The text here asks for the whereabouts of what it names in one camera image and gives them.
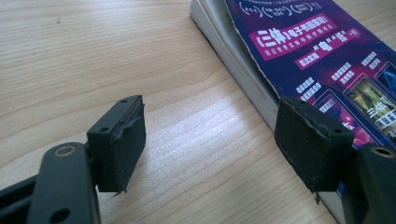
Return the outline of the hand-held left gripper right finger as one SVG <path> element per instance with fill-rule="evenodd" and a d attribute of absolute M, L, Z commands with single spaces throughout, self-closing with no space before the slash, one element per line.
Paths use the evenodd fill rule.
<path fill-rule="evenodd" d="M 335 191 L 341 180 L 338 166 L 352 147 L 354 133 L 311 104 L 282 97 L 275 140 L 310 191 Z"/>

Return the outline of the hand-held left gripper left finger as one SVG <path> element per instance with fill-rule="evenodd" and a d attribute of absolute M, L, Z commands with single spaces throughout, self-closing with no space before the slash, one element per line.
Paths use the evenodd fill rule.
<path fill-rule="evenodd" d="M 117 101 L 87 132 L 88 149 L 98 166 L 101 192 L 127 191 L 146 144 L 141 95 Z"/>

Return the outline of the purple cover book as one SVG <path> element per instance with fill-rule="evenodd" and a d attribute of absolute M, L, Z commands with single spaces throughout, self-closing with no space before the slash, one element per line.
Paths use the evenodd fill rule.
<path fill-rule="evenodd" d="M 333 0 L 191 0 L 191 18 L 275 135 L 282 97 L 354 133 L 335 191 L 340 224 L 396 224 L 396 51 Z"/>

